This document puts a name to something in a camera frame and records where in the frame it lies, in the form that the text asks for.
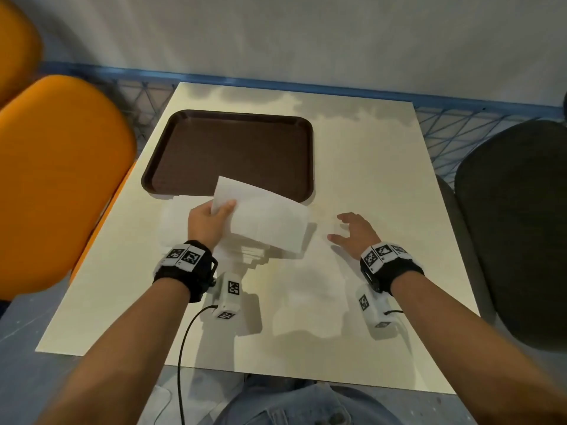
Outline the person's left hand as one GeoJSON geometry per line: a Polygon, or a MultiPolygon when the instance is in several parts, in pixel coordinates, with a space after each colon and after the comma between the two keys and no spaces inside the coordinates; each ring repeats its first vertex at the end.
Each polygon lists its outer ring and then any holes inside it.
{"type": "Polygon", "coordinates": [[[188,215],[188,240],[195,240],[213,251],[223,236],[230,216],[213,216],[213,201],[209,200],[190,210],[188,215]]]}

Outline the person's right hand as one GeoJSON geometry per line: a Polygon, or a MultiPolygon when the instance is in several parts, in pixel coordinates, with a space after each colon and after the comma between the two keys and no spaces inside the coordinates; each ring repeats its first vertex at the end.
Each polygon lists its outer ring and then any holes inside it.
{"type": "Polygon", "coordinates": [[[337,219],[348,226],[348,237],[351,238],[351,241],[348,244],[334,245],[346,251],[351,258],[360,260],[366,249],[382,242],[372,225],[360,214],[346,212],[338,214],[337,219]]]}

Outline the white paper sheet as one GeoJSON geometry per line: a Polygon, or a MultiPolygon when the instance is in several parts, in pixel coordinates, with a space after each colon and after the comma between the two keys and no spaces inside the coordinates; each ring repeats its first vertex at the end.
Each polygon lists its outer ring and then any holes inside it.
{"type": "Polygon", "coordinates": [[[234,179],[218,178],[211,212],[234,200],[235,208],[224,222],[226,235],[238,235],[298,254],[310,222],[308,206],[268,190],[234,179]]]}

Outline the person's right forearm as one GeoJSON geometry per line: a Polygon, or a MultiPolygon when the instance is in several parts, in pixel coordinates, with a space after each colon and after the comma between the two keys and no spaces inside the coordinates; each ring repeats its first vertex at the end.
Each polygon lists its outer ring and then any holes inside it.
{"type": "Polygon", "coordinates": [[[391,293],[478,425],[567,425],[567,393],[480,316],[419,272],[391,293]]]}

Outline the person's left forearm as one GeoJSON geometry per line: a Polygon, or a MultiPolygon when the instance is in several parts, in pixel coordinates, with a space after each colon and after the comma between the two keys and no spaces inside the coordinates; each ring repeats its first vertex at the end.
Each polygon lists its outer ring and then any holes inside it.
{"type": "Polygon", "coordinates": [[[154,282],[81,358],[36,425],[136,425],[189,300],[180,281],[154,282]]]}

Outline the brown plastic tray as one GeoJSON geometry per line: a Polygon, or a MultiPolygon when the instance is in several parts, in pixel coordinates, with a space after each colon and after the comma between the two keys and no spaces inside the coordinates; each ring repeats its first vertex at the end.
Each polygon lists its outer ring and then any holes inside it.
{"type": "Polygon", "coordinates": [[[314,130],[302,117],[184,109],[172,114],[141,177],[154,195],[212,196],[219,177],[305,202],[314,130]]]}

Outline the black right wrist band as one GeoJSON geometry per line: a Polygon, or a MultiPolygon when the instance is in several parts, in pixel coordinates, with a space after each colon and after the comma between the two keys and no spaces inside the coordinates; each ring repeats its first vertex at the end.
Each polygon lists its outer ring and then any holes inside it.
{"type": "Polygon", "coordinates": [[[406,272],[424,275],[423,268],[401,246],[379,242],[366,248],[360,256],[360,268],[370,288],[391,294],[393,281],[406,272]]]}

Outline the black wrist band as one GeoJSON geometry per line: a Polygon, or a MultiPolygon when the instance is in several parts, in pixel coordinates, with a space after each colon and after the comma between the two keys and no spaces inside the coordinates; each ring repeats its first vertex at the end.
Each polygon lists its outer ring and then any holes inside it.
{"type": "Polygon", "coordinates": [[[190,303],[199,303],[214,284],[218,261],[211,250],[197,240],[175,245],[159,261],[153,282],[174,279],[188,289],[190,303]]]}
{"type": "Polygon", "coordinates": [[[401,246],[379,242],[366,248],[360,256],[360,268],[370,288],[391,294],[393,281],[406,272],[424,275],[423,268],[401,246]]]}

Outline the black left wrist band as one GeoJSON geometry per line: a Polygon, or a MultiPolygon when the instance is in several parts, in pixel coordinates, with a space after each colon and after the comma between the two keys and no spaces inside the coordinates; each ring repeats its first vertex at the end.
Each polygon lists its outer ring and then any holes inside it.
{"type": "Polygon", "coordinates": [[[174,279],[188,289],[190,303],[199,303],[214,284],[218,261],[211,250],[197,240],[175,245],[159,261],[153,282],[174,279]]]}

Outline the orange chair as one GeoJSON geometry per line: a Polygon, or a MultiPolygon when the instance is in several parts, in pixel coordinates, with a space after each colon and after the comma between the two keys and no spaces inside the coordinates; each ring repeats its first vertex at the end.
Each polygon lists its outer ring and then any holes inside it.
{"type": "Polygon", "coordinates": [[[78,78],[41,78],[0,110],[0,301],[75,267],[136,154],[119,108],[78,78]]]}
{"type": "Polygon", "coordinates": [[[0,108],[35,78],[43,57],[37,28],[11,0],[0,0],[0,108]]]}

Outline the person's blue jeans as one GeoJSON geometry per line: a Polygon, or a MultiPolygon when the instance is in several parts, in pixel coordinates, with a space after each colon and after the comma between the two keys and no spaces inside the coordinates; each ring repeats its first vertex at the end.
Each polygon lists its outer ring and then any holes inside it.
{"type": "Polygon", "coordinates": [[[247,374],[213,425],[402,425],[367,393],[325,381],[247,374]]]}

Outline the black chair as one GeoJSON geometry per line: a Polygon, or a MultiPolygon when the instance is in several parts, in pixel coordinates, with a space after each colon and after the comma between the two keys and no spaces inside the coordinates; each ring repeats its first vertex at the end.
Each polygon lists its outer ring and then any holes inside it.
{"type": "Polygon", "coordinates": [[[567,351],[567,126],[512,126],[436,178],[482,318],[567,351]]]}

